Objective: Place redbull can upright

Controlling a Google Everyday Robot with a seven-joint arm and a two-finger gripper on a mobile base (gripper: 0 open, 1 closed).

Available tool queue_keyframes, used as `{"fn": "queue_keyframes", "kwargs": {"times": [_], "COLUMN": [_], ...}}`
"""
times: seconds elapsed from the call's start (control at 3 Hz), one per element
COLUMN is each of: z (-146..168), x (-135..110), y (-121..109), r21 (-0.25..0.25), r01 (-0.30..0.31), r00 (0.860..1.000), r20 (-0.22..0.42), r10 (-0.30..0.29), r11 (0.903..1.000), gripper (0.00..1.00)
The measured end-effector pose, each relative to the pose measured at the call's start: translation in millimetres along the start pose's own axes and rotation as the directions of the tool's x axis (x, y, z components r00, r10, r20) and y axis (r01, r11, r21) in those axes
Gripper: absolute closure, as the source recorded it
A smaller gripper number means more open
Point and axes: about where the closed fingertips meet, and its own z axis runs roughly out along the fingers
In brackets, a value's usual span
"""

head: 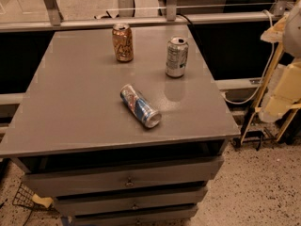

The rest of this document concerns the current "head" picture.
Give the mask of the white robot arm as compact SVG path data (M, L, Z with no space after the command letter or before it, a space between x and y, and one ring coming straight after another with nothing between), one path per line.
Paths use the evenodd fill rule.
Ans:
M282 41L286 53L293 57L301 57L301 1L290 11Z

